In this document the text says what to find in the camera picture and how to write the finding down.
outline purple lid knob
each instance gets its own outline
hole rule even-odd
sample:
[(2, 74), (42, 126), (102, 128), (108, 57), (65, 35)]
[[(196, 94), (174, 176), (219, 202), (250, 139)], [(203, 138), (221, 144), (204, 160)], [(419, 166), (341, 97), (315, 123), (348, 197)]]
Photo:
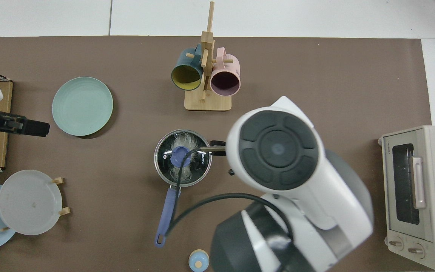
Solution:
[[(172, 150), (172, 156), (171, 156), (171, 162), (175, 167), (181, 167), (182, 160), (186, 156), (186, 154), (189, 152), (189, 149), (185, 146), (178, 146)], [(186, 159), (186, 162), (184, 163), (183, 167), (186, 167), (190, 164), (190, 157), (192, 155), (189, 155)]]

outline brown table mat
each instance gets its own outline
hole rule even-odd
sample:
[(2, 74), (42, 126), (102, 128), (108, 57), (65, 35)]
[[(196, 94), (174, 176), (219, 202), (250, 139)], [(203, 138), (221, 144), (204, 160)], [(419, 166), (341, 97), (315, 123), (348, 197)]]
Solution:
[[(170, 79), (181, 50), (198, 37), (0, 38), (0, 73), (14, 81), (12, 112), (48, 122), (46, 138), (10, 135), (0, 184), (23, 169), (65, 177), (60, 189), (72, 214), (38, 236), (15, 234), (0, 247), (0, 271), (190, 271), (188, 255), (209, 252), (214, 228), (245, 200), (199, 208), (176, 227), (162, 249), (153, 240), (168, 184), (153, 153), (169, 131), (186, 128), (225, 140), (242, 114), (293, 100), (314, 122), (325, 147), (350, 163), (371, 192), (373, 235), (331, 271), (428, 268), (388, 251), (381, 150), (384, 133), (430, 124), (421, 41), (411, 39), (216, 38), (238, 57), (241, 90), (228, 112), (184, 109)], [(114, 98), (110, 122), (96, 135), (61, 131), (51, 105), (66, 81), (92, 76)], [(260, 195), (227, 174), (215, 157), (209, 174), (183, 188), (179, 210), (225, 192)]]

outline black cable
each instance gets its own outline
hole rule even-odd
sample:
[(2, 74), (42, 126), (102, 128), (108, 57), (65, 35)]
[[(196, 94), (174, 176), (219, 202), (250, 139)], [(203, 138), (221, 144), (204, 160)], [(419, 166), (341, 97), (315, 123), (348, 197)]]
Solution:
[(186, 163), (187, 158), (194, 152), (197, 152), (200, 148), (194, 148), (193, 150), (186, 153), (184, 158), (182, 159), (181, 166), (179, 167), (179, 174), (177, 175), (176, 180), (176, 199), (174, 201), (174, 208), (172, 209), (172, 215), (171, 215), (171, 222), (174, 220), (174, 215), (176, 215), (177, 210), (177, 200), (179, 198), (179, 191), (181, 190), (181, 175), (182, 175), (182, 169), (184, 167), (184, 164)]
[[(181, 185), (181, 174), (182, 174), (182, 169), (184, 167), (184, 164), (186, 163), (186, 159), (192, 154), (197, 152), (198, 150), (200, 150), (200, 148), (195, 148), (193, 150), (190, 150), (189, 152), (186, 153), (186, 155), (184, 156), (184, 158), (182, 159), (181, 165), (179, 167), (179, 173), (177, 175), (177, 181), (176, 181), (176, 200), (174, 201), (174, 208), (172, 209), (172, 215), (171, 215), (171, 223), (169, 224), (169, 228), (167, 229), (164, 237), (167, 238), (167, 236), (169, 236), (170, 232), (172, 231), (172, 229), (184, 218), (186, 217), (186, 215), (188, 215), (189, 213), (191, 213), (193, 210), (197, 209), (198, 207), (207, 204), (207, 203), (211, 203), (213, 201), (216, 200), (221, 200), (221, 199), (228, 199), (228, 198), (245, 198), (245, 199), (250, 199), (250, 200), (254, 200), (256, 202), (261, 203), (262, 205), (268, 206), (269, 208), (271, 208), (272, 210), (274, 210), (274, 212), (276, 212), (276, 214), (279, 215), (279, 217), (281, 217), (281, 219), (283, 220), (283, 222), (286, 225), (286, 228), (288, 229), (288, 236), (289, 238), (293, 241), (293, 229), (292, 226), (290, 224), (290, 221), (288, 221), (288, 218), (286, 217), (286, 215), (278, 208), (276, 207), (273, 203), (269, 202), (268, 200), (265, 200), (263, 198), (260, 198), (259, 196), (254, 196), (251, 195), (249, 193), (224, 193), (222, 195), (217, 195), (217, 196), (211, 196), (210, 198), (206, 198), (202, 201), (200, 201), (199, 203), (193, 205), (192, 207), (188, 208), (187, 210), (185, 210), (181, 215), (179, 215), (179, 217), (174, 220), (174, 216), (176, 215), (176, 210), (177, 210), (177, 200), (179, 198), (179, 191), (181, 189), (180, 185)], [(278, 269), (276, 270), (276, 272), (284, 272), (285, 271), (285, 267), (283, 266), (283, 264), (280, 264), (280, 266), (278, 267)]]
[(286, 215), (280, 209), (278, 209), (278, 207), (276, 207), (273, 203), (269, 202), (268, 200), (260, 198), (259, 196), (251, 195), (249, 193), (223, 193), (222, 195), (211, 196), (210, 198), (206, 198), (204, 200), (201, 200), (199, 203), (193, 205), (192, 207), (188, 208), (183, 213), (181, 213), (181, 215), (179, 215), (176, 218), (176, 220), (174, 220), (174, 219), (171, 220), (171, 224), (169, 224), (169, 228), (167, 229), (167, 231), (165, 233), (165, 237), (167, 238), (167, 236), (169, 236), (169, 234), (171, 233), (172, 229), (176, 226), (176, 224), (178, 224), (184, 217), (186, 217), (186, 215), (191, 213), (193, 210), (197, 209), (198, 207), (200, 207), (204, 204), (207, 204), (207, 203), (210, 203), (210, 202), (213, 202), (216, 200), (226, 199), (226, 198), (245, 198), (245, 199), (254, 200), (254, 201), (259, 202), (265, 206), (268, 206), (269, 208), (274, 210), (274, 212), (276, 212), (279, 215), (279, 217), (281, 217), (283, 222), (285, 222), (286, 228), (288, 229), (288, 237), (292, 240), (292, 242), (294, 241), (293, 240), (292, 225), (290, 224), (290, 221), (288, 221), (288, 218), (286, 217)]

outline mug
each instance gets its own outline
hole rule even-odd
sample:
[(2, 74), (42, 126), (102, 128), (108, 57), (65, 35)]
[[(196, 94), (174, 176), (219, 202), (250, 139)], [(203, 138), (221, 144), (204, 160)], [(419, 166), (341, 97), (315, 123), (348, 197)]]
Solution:
[[(193, 54), (194, 57), (186, 57), (187, 53)], [(196, 48), (187, 48), (180, 54), (171, 73), (172, 82), (176, 86), (186, 91), (199, 87), (202, 79), (201, 56), (200, 43)]]
[[(224, 63), (224, 60), (233, 60), (233, 63)], [(241, 77), (239, 75), (239, 61), (224, 48), (217, 49), (216, 64), (211, 73), (211, 90), (221, 96), (231, 96), (239, 91)]]

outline oven door handle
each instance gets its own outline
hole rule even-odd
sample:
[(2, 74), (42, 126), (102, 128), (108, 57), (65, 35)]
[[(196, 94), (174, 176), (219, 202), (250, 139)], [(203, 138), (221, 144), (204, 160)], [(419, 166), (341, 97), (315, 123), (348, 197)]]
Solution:
[(412, 157), (411, 170), (414, 179), (412, 183), (412, 202), (414, 208), (424, 209), (426, 208), (426, 201), (424, 196), (423, 159), (421, 157)]

